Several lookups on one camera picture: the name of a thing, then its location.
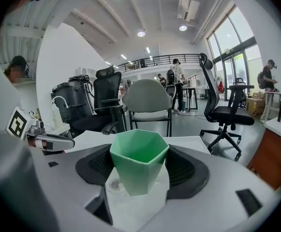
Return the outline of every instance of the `beige pants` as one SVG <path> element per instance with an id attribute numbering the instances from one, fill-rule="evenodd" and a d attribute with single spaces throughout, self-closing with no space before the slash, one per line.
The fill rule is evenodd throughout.
<path id="1" fill-rule="evenodd" d="M 270 90 L 271 90 L 271 88 L 269 88 L 269 87 L 265 88 L 265 92 L 269 92 Z M 266 99 L 265 109 L 264 109 L 263 114 L 262 114 L 262 116 L 261 116 L 261 118 L 260 118 L 260 121 L 265 121 L 267 109 L 269 109 L 269 107 L 268 107 L 268 104 L 269 104 L 269 97 L 270 97 L 270 95 L 269 95 L 269 94 L 266 94 L 266 97 L 265 97 L 265 99 Z"/>

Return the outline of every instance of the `headrest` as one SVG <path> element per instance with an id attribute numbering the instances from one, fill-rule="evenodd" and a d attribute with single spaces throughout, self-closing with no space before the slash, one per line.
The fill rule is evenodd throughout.
<path id="1" fill-rule="evenodd" d="M 105 76 L 108 76 L 108 75 L 112 75 L 115 73 L 115 69 L 110 66 L 109 68 L 106 68 L 106 69 L 102 69 L 102 70 L 99 70 L 96 72 L 96 78 L 102 78 L 102 77 L 105 77 Z"/>
<path id="2" fill-rule="evenodd" d="M 211 70 L 213 67 L 213 63 L 208 59 L 207 55 L 205 53 L 199 54 L 199 60 L 203 62 L 204 67 L 207 70 Z"/>

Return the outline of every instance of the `red object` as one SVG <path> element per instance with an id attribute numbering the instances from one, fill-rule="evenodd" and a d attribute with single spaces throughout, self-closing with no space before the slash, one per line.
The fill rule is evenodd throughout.
<path id="1" fill-rule="evenodd" d="M 220 84 L 219 84 L 218 91 L 219 91 L 219 93 L 224 93 L 224 87 L 223 87 L 222 82 L 220 82 Z"/>

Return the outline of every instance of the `air conditioner unit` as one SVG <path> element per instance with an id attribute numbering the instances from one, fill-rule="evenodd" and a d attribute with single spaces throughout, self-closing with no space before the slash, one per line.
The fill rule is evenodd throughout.
<path id="1" fill-rule="evenodd" d="M 195 0 L 179 0 L 178 19 L 183 19 L 187 22 L 194 20 L 199 8 L 199 2 Z"/>

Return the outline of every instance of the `brown wooden cabinet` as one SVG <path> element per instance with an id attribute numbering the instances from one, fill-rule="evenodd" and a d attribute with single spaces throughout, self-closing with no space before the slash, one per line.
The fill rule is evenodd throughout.
<path id="1" fill-rule="evenodd" d="M 274 189 L 281 186 L 281 137 L 269 129 L 247 166 Z"/>

